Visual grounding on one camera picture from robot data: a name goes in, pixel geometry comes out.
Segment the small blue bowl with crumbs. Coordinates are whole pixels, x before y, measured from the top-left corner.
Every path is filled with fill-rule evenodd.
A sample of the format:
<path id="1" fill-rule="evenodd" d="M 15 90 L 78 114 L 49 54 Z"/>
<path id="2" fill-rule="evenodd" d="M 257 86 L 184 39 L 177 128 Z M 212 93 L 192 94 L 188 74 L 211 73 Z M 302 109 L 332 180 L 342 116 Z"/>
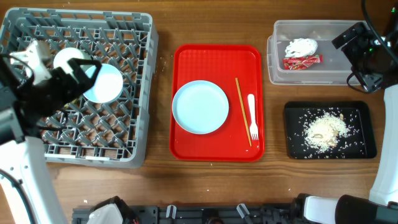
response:
<path id="1" fill-rule="evenodd" d="M 102 63 L 95 84 L 83 96 L 94 103 L 110 103 L 123 92 L 123 75 L 114 66 Z"/>

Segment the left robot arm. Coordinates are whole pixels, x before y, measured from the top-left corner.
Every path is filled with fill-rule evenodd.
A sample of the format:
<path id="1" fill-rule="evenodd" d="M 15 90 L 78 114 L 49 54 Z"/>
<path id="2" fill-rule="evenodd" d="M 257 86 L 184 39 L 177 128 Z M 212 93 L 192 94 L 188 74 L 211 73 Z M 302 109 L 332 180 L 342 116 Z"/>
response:
<path id="1" fill-rule="evenodd" d="M 102 64 L 71 58 L 72 74 L 45 68 L 20 83 L 12 59 L 1 55 L 1 187 L 16 223 L 66 223 L 44 157 L 44 127 L 38 122 L 93 87 Z"/>

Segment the red snack wrapper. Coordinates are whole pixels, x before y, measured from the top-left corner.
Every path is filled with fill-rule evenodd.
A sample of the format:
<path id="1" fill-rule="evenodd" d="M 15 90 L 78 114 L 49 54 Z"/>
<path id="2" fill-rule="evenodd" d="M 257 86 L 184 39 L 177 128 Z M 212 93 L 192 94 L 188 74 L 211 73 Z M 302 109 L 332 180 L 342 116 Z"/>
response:
<path id="1" fill-rule="evenodd" d="M 323 55 L 284 58 L 282 62 L 285 70 L 305 70 L 313 64 L 322 63 Z"/>

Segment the white napkin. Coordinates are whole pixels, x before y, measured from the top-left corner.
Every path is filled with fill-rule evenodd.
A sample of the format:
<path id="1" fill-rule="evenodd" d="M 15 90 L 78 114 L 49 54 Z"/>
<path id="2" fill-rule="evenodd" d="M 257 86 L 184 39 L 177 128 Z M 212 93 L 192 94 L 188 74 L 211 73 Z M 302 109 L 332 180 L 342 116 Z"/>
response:
<path id="1" fill-rule="evenodd" d="M 313 55 L 318 48 L 318 43 L 313 39 L 294 39 L 290 44 L 285 48 L 285 57 L 306 57 L 309 55 Z"/>

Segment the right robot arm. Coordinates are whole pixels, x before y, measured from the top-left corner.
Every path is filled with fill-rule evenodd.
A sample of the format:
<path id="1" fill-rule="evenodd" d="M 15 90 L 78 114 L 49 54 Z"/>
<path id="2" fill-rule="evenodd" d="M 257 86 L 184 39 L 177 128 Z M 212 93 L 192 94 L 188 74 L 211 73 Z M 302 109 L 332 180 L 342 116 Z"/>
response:
<path id="1" fill-rule="evenodd" d="M 343 195 L 338 199 L 299 194 L 291 203 L 290 219 L 312 223 L 397 223 L 397 7 L 379 34 L 361 3 L 365 21 L 332 43 L 346 55 L 361 88 L 370 94 L 384 90 L 386 123 L 381 159 L 367 199 Z"/>

